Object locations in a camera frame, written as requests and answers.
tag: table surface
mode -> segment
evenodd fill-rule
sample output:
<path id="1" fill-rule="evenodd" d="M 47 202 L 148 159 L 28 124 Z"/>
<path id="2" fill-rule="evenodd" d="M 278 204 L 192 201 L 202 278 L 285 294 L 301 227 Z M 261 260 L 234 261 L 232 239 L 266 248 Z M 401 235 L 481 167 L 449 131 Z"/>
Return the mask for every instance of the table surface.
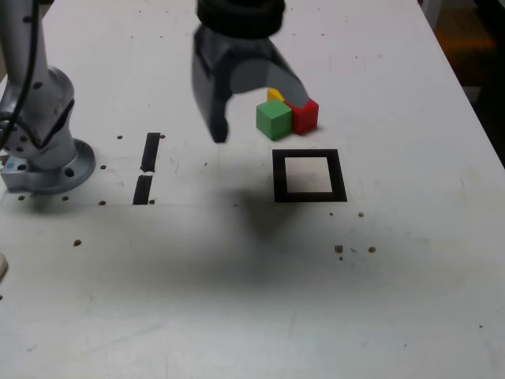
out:
<path id="1" fill-rule="evenodd" d="M 319 130 L 269 141 L 261 90 L 216 145 L 193 1 L 56 1 L 48 59 L 98 167 L 3 195 L 1 378 L 505 376 L 505 175 L 417 2 L 287 4 L 273 41 Z M 131 205 L 150 132 L 155 204 Z M 337 148 L 348 201 L 275 203 L 275 148 Z"/>

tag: yellow cube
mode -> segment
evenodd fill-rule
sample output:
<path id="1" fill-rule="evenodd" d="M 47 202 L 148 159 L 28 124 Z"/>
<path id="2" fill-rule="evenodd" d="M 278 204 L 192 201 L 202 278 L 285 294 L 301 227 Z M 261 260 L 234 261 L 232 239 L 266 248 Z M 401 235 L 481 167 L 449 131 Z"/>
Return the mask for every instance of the yellow cube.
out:
<path id="1" fill-rule="evenodd" d="M 267 100 L 273 100 L 273 99 L 278 99 L 281 101 L 284 101 L 284 98 L 281 95 L 281 92 L 277 91 L 276 89 L 269 88 L 268 89 L 268 94 L 267 94 Z"/>

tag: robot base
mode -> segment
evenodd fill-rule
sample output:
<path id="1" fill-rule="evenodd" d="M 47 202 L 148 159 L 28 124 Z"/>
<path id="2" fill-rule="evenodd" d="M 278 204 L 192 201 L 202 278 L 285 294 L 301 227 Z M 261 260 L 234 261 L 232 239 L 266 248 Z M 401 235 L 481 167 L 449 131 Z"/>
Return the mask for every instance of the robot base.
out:
<path id="1" fill-rule="evenodd" d="M 11 156 L 2 170 L 10 192 L 62 193 L 82 184 L 95 170 L 91 146 L 74 139 L 77 154 L 65 166 L 50 171 L 30 171 L 26 159 Z"/>

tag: red cube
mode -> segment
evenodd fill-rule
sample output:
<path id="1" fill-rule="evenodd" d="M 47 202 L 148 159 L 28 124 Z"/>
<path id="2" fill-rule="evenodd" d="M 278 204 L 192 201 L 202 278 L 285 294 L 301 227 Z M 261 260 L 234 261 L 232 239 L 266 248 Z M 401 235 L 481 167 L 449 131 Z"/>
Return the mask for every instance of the red cube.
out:
<path id="1" fill-rule="evenodd" d="M 293 111 L 293 125 L 291 129 L 296 134 L 305 134 L 317 127 L 319 105 L 312 99 L 303 108 L 295 107 L 289 103 L 286 105 Z"/>

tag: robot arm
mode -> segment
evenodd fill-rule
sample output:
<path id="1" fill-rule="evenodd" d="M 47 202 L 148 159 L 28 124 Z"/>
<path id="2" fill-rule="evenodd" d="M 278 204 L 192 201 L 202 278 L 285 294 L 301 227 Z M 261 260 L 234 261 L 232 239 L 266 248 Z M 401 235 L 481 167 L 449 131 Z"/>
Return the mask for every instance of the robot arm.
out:
<path id="1" fill-rule="evenodd" d="M 193 92 L 216 143 L 226 141 L 226 103 L 234 93 L 277 88 L 302 107 L 303 84 L 268 39 L 282 24 L 284 0 L 198 0 Z M 61 193 L 95 168 L 89 145 L 69 129 L 73 85 L 47 65 L 39 0 L 0 0 L 7 85 L 0 100 L 0 148 L 10 153 L 2 178 L 10 191 Z"/>
<path id="2" fill-rule="evenodd" d="M 226 103 L 234 93 L 273 87 L 297 107 L 309 96 L 269 40 L 282 24 L 284 0 L 199 0 L 193 93 L 214 142 L 228 135 Z"/>

